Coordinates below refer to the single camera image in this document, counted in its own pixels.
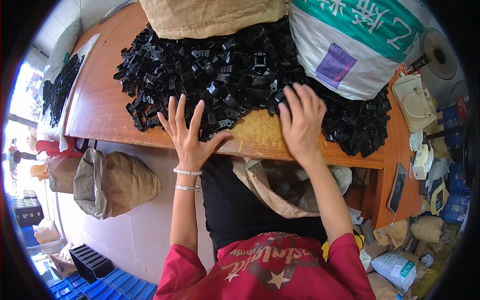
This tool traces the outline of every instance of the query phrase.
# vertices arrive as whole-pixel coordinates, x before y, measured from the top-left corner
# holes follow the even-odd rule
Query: purple label
[[[337,44],[333,43],[328,48],[327,55],[325,55],[322,62],[315,70],[315,74],[323,82],[338,88],[340,82],[345,78],[347,73],[352,69],[357,62]]]

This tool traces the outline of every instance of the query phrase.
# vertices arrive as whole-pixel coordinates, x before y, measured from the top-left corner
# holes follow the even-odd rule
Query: silver bangle
[[[183,174],[183,175],[194,175],[194,176],[197,176],[197,175],[201,175],[202,174],[202,171],[198,171],[198,172],[194,172],[194,171],[185,171],[185,170],[179,170],[177,168],[173,168],[173,171],[175,173],[179,173],[179,174]]]
[[[182,191],[187,191],[187,192],[199,192],[201,187],[198,185],[195,185],[195,187],[190,187],[190,186],[183,186],[183,185],[177,185],[175,184],[175,188],[177,190],[182,190]]]

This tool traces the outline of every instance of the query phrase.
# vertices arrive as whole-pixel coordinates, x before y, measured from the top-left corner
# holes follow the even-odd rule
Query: white device
[[[430,171],[433,163],[433,149],[430,147],[428,150],[428,145],[422,144],[419,150],[415,154],[415,159],[413,161],[412,171],[413,176],[416,180],[425,180],[427,179],[427,173]]]

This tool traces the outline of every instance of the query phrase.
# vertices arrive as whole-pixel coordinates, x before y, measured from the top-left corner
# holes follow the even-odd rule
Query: black pants
[[[286,219],[263,205],[233,173],[229,156],[212,155],[204,167],[202,190],[206,228],[218,250],[257,234],[282,231],[326,241],[320,217]]]

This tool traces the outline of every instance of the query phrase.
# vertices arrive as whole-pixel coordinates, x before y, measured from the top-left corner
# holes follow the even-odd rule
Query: white handbag
[[[401,76],[392,85],[392,92],[411,132],[418,132],[437,119],[432,96],[422,86],[420,74]]]

